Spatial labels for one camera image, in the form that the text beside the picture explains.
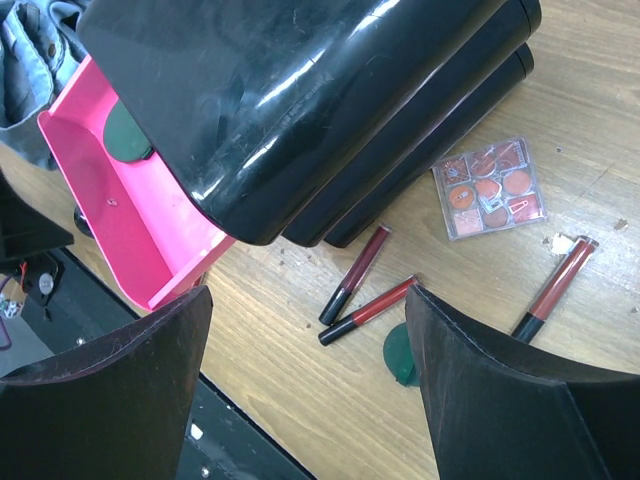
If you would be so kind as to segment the black drawer organizer box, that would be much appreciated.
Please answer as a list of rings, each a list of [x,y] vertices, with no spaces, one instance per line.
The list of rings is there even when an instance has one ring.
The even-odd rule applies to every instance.
[[[536,1],[94,1],[78,34],[214,225],[312,246],[540,22]]]

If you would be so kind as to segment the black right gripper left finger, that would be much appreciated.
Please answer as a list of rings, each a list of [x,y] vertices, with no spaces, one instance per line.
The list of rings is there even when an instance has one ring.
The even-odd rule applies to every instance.
[[[212,310],[197,287],[2,377],[2,478],[175,478]]]

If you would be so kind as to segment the green round compact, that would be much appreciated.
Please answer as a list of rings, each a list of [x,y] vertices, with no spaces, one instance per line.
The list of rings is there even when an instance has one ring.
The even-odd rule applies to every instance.
[[[387,335],[383,345],[383,359],[397,383],[404,387],[419,386],[419,376],[405,323],[397,325]]]
[[[151,143],[120,100],[106,119],[103,144],[107,153],[121,163],[145,160],[153,153]]]

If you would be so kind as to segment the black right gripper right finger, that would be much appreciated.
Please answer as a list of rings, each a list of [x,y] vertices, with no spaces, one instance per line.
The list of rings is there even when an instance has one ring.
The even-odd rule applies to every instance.
[[[638,478],[637,375],[520,342],[421,285],[405,315],[441,478]]]

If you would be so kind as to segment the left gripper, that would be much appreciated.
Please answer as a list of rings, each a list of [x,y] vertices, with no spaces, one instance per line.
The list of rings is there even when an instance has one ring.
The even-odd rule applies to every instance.
[[[28,205],[1,174],[1,275],[46,307],[62,273],[52,252],[74,243],[73,235]]]

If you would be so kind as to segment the pink drawer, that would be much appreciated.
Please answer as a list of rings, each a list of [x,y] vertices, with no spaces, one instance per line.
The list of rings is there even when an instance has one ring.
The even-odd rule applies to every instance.
[[[116,283],[153,311],[189,290],[234,243],[192,204],[162,158],[122,163],[103,141],[118,96],[85,58],[39,128]]]

